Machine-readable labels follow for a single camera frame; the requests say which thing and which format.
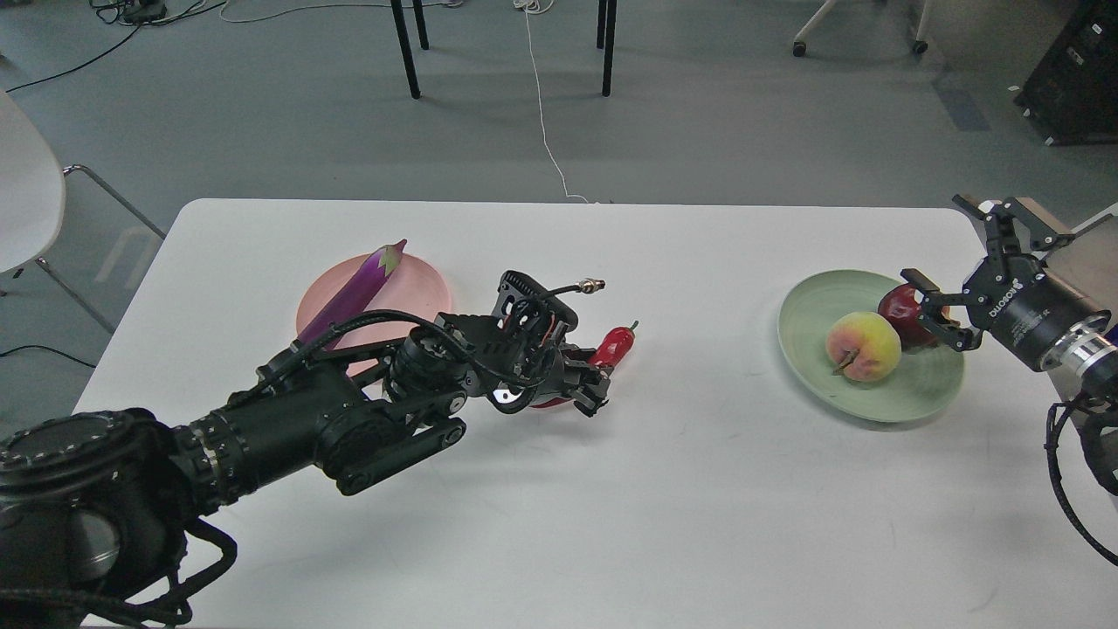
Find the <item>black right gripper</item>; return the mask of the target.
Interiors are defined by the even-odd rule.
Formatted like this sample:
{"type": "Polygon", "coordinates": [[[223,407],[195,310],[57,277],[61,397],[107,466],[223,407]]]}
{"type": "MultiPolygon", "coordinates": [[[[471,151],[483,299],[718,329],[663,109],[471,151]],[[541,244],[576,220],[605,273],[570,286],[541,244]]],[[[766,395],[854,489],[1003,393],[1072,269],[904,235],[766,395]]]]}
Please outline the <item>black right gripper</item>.
{"type": "Polygon", "coordinates": [[[1046,271],[1031,252],[1050,252],[1073,244],[1076,234],[1031,197],[1010,197],[983,211],[970,196],[953,196],[963,215],[983,223],[986,258],[963,283],[963,292],[946,294],[917,270],[900,276],[921,294],[920,325],[957,353],[980,347],[983,331],[1033,371],[1065,362],[1069,336],[1102,333],[1111,311],[1087,297],[1073,284],[1046,271]],[[968,309],[974,327],[948,320],[942,308],[968,309]]]}

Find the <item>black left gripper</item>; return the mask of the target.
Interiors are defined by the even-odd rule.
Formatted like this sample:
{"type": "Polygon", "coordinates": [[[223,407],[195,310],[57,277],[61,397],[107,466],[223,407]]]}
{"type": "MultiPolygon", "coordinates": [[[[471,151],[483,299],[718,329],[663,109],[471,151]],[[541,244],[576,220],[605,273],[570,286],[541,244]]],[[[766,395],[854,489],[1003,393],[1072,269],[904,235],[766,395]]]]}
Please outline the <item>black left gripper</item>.
{"type": "MultiPolygon", "coordinates": [[[[563,397],[574,403],[577,410],[586,417],[594,417],[603,406],[608,403],[608,391],[612,385],[612,371],[617,366],[612,359],[597,358],[596,347],[578,347],[563,343],[563,397]]],[[[504,414],[515,414],[534,402],[536,394],[542,390],[547,379],[555,374],[556,359],[560,358],[562,345],[551,347],[544,354],[536,374],[530,378],[531,385],[518,389],[514,385],[500,384],[487,394],[487,402],[504,414]]]]}

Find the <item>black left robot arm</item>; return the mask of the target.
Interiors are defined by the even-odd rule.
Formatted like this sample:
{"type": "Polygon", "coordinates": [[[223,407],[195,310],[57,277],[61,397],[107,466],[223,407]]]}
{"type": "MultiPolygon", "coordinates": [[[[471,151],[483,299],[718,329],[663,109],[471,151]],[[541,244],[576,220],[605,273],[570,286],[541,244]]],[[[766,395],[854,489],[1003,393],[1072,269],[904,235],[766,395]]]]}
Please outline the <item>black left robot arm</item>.
{"type": "Polygon", "coordinates": [[[190,598],[238,553],[209,515],[307,467],[358,494],[458,444],[470,398],[504,414],[570,401],[591,417],[628,345],[571,345],[562,296],[603,287],[544,289],[510,270],[491,314],[363,312],[295,340],[190,425],[84,411],[9,435],[4,628],[188,625],[190,598]]]}

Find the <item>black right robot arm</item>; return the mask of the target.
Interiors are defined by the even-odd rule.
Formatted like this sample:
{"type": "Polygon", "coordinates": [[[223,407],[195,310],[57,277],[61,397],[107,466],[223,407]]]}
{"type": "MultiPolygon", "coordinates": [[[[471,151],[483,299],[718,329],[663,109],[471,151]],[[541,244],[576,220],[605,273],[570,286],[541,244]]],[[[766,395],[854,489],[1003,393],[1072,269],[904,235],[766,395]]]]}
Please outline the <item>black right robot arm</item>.
{"type": "Polygon", "coordinates": [[[1115,485],[1117,426],[1117,350],[1107,331],[1103,308],[1046,263],[1046,254],[1115,218],[1115,208],[1069,228],[1029,197],[978,202],[957,194],[953,204],[983,227],[985,255],[959,292],[945,292],[917,268],[902,278],[920,295],[918,325],[946,346],[966,353],[991,335],[1035,373],[1065,368],[1076,377],[1076,393],[1046,410],[1046,475],[1059,508],[1076,532],[1106,561],[1114,550],[1087,530],[1063,487],[1059,438],[1074,425],[1087,468],[1108,494],[1115,485]]]}

